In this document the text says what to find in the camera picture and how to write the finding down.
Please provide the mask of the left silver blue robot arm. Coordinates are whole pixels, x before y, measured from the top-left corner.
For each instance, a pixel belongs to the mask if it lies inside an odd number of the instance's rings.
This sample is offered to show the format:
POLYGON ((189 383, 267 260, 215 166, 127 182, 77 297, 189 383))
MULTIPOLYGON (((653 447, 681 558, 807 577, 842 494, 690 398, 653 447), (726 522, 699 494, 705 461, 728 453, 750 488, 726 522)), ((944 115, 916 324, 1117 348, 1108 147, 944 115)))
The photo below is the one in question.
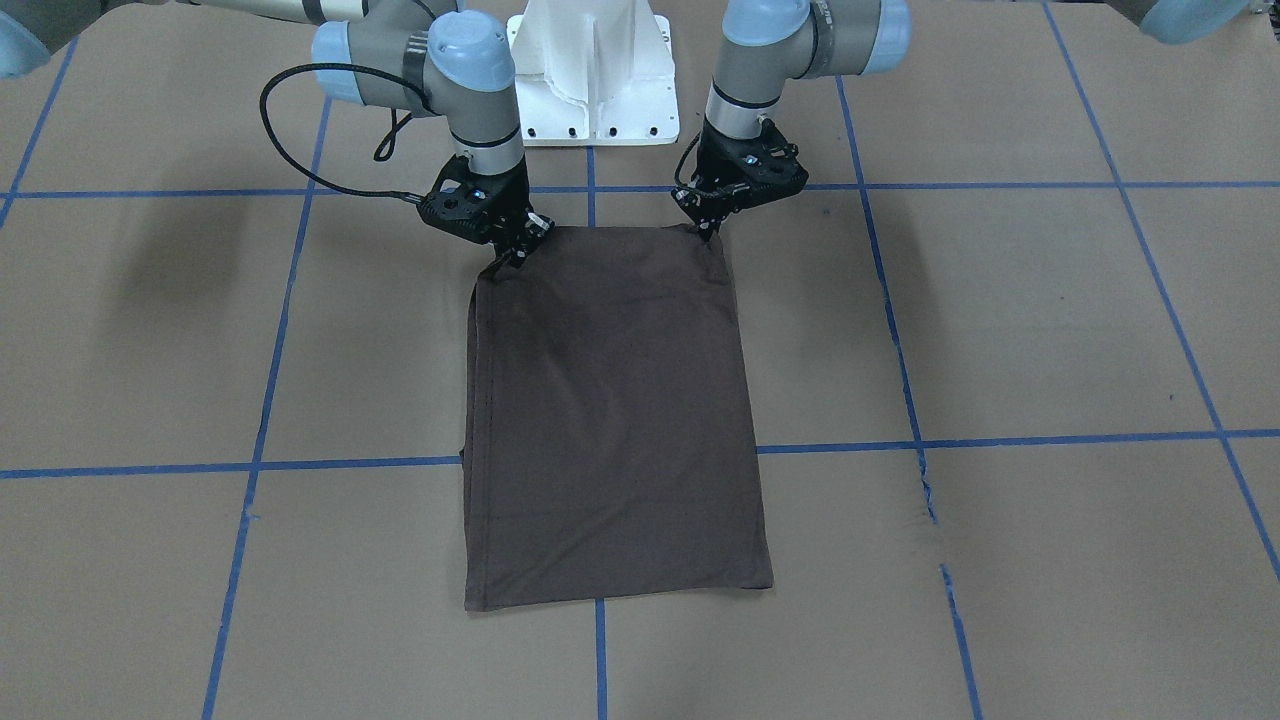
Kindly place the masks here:
MULTIPOLYGON (((1248 1, 1105 1, 1147 37, 1180 45, 1207 37, 1239 15, 1248 1)), ((1108 182, 1075 183, 867 183, 858 155, 852 113, 842 105, 868 238, 881 241, 872 191, 904 190, 1116 190, 1128 200, 1126 182, 1087 97, 1053 12, 1042 3, 1050 32, 1082 109, 1098 140, 1108 182)), ((719 56, 700 133, 675 169, 669 196, 685 215, 684 229, 704 240, 721 232, 735 213, 790 199, 806 187, 797 146, 776 124, 776 110, 791 79, 865 77, 899 67, 913 38, 908 1, 730 1, 722 20, 719 56), (695 150, 691 179, 681 172, 695 150)))

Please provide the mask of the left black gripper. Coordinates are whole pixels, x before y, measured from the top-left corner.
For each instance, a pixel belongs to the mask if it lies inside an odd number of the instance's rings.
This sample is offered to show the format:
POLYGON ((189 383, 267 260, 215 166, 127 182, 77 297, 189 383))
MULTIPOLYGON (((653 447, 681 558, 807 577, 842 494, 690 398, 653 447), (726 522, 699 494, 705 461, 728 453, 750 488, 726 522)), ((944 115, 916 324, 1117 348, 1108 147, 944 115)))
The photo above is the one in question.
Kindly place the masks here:
POLYGON ((732 138, 705 120, 677 163, 672 199, 709 240, 735 213, 801 193, 809 173, 797 155, 771 118, 755 138, 732 138))

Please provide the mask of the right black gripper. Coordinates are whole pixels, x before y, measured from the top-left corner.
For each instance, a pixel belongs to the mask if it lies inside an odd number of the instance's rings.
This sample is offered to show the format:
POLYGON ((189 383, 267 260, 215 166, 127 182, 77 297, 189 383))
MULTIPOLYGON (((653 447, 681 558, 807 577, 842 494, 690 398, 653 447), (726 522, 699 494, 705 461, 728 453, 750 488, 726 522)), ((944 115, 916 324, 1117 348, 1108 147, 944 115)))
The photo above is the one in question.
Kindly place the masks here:
POLYGON ((530 201, 527 161, 497 176, 470 169, 452 158, 417 204, 422 222, 471 243, 493 247, 495 263, 521 266, 556 228, 530 201))

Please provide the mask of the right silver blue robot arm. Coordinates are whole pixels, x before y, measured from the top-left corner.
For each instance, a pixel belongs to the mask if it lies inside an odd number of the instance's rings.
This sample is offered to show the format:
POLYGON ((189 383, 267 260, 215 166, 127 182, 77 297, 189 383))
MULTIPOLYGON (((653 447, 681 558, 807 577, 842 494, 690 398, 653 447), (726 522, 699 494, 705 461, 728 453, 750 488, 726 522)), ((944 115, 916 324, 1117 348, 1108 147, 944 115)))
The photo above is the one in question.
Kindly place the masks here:
POLYGON ((489 246, 497 265, 521 266, 553 231, 538 213, 504 26, 462 1, 227 1, 227 10, 315 28, 311 60, 265 83, 259 114, 273 147, 285 147, 268 101, 278 85, 312 74, 332 99, 393 113, 379 154, 416 118, 445 119, 453 154, 426 193, 383 190, 421 220, 489 246))

